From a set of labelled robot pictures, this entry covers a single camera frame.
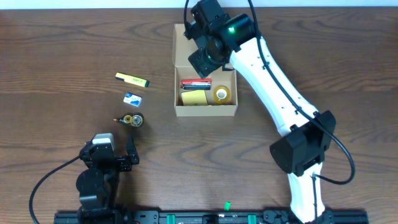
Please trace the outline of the white blue staples box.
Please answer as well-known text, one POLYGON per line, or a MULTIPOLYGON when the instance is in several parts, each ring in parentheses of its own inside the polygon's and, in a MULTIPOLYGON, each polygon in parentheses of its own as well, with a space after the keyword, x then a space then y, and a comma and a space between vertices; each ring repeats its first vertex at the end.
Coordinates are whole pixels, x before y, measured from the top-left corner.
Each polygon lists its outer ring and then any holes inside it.
POLYGON ((142 98, 133 93, 127 92, 124 96, 123 102, 131 106, 139 107, 142 102, 142 98))

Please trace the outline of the clear yellow tape roll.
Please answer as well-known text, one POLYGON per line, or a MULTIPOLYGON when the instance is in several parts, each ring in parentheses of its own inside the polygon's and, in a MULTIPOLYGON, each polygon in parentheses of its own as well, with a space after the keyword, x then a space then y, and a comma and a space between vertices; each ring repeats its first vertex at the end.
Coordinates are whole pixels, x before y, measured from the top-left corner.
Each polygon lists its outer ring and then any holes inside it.
POLYGON ((216 104, 226 105, 229 102, 231 93, 229 88, 226 86, 220 85, 217 86, 213 91, 213 98, 216 104))

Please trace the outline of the yellow polar bear notepad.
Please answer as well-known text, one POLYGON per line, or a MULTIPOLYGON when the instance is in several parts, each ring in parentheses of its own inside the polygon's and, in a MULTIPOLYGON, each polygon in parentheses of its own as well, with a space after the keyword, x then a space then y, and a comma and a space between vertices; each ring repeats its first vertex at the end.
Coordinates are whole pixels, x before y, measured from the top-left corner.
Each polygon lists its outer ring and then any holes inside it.
POLYGON ((205 90, 186 91, 181 94, 184 106, 207 106, 205 90))

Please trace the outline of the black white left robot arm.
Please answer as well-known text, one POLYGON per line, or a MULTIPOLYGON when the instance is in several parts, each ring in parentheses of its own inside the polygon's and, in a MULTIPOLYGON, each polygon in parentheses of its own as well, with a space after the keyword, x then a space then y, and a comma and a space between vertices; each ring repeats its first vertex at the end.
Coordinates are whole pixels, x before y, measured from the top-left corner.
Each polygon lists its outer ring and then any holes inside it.
POLYGON ((131 212, 116 205, 119 175, 129 172, 139 163, 139 156, 130 135, 124 156, 114 155, 114 138, 111 133, 96 134, 80 151, 80 159, 87 166, 76 180, 81 207, 78 223, 124 224, 134 223, 131 212))

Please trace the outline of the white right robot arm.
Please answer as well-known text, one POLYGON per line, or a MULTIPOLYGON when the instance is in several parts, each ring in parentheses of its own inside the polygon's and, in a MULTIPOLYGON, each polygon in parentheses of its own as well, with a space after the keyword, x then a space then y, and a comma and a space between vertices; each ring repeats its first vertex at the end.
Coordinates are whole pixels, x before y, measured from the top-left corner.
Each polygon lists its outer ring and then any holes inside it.
POLYGON ((218 1, 198 1, 190 13, 194 21, 184 23, 184 35, 198 48, 188 61, 201 78, 229 63, 251 85, 281 135, 270 152, 288 175, 290 210, 301 223, 319 222, 325 206, 315 176, 322 169, 331 139, 314 123, 332 132, 333 115, 329 111, 320 114, 295 89, 272 58, 254 17, 231 18, 218 1))

